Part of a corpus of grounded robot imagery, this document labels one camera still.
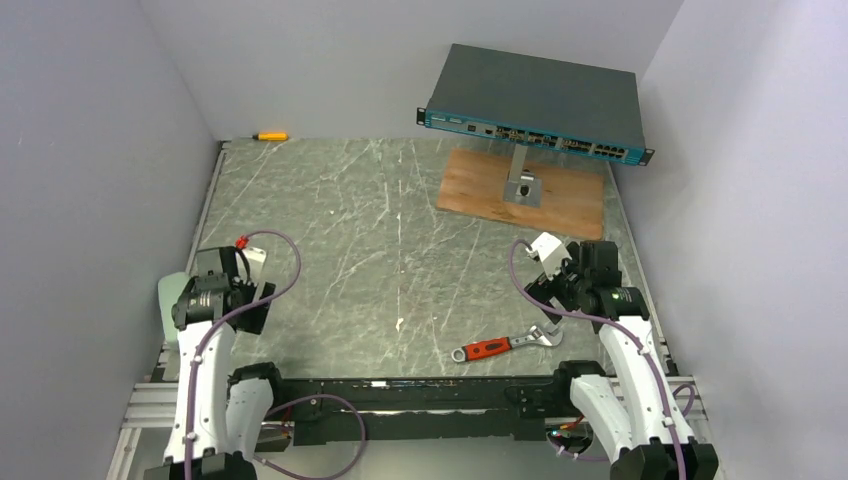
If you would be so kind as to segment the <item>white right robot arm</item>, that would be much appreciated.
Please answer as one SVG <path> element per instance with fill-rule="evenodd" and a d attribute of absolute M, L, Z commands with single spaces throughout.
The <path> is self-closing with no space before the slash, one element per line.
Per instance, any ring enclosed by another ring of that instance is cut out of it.
<path fill-rule="evenodd" d="M 588 422 L 610 462 L 613 479 L 714 479 L 719 458 L 697 439 L 661 365 L 647 302 L 623 282 L 610 241 L 564 244 L 549 233 L 516 241 L 542 273 L 522 295 L 559 319 L 592 323 L 615 375 L 593 363 L 562 370 L 569 402 Z"/>

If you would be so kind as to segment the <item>mint green umbrella sleeve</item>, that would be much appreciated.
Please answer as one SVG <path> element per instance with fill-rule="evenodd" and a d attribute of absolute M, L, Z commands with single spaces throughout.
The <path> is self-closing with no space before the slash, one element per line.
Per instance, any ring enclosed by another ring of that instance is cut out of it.
<path fill-rule="evenodd" d="M 162 277 L 157 283 L 164 342 L 170 349 L 178 348 L 178 330 L 173 320 L 173 307 L 188 284 L 190 276 L 185 272 L 175 272 Z"/>

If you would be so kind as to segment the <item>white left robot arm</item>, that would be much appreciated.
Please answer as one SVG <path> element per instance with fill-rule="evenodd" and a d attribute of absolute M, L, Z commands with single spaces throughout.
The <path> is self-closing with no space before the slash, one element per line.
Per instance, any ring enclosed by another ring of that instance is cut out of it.
<path fill-rule="evenodd" d="M 163 461 L 144 478 L 256 478 L 252 460 L 281 377 L 271 362 L 232 368 L 231 351 L 238 332 L 262 332 L 269 306 L 226 316 L 274 294 L 275 284 L 262 277 L 266 259 L 255 247 L 202 249 L 193 275 L 159 280 L 162 324 L 167 344 L 179 354 L 179 377 Z"/>

